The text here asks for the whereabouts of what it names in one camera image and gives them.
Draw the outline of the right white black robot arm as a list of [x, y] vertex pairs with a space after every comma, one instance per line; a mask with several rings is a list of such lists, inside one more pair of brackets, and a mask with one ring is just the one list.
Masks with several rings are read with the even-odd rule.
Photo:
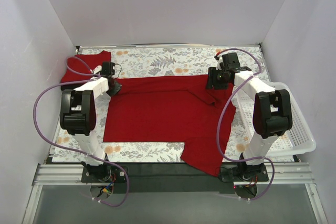
[[272, 144], [292, 128], [290, 94], [264, 83], [249, 67], [241, 66], [237, 48], [216, 54], [216, 67], [208, 69], [207, 89], [224, 90], [230, 84], [242, 90], [254, 103], [252, 124], [254, 134], [247, 149], [229, 166], [220, 167], [224, 182], [268, 180], [264, 161]]

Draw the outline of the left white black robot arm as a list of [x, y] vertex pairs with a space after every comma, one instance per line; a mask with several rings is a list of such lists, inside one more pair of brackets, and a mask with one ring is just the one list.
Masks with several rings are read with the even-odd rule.
[[113, 96], [121, 85], [115, 81], [115, 63], [103, 62], [93, 71], [93, 77], [74, 89], [65, 89], [61, 95], [60, 126], [78, 143], [87, 155], [82, 162], [88, 174], [100, 182], [111, 178], [111, 167], [94, 131], [97, 122], [96, 99]]

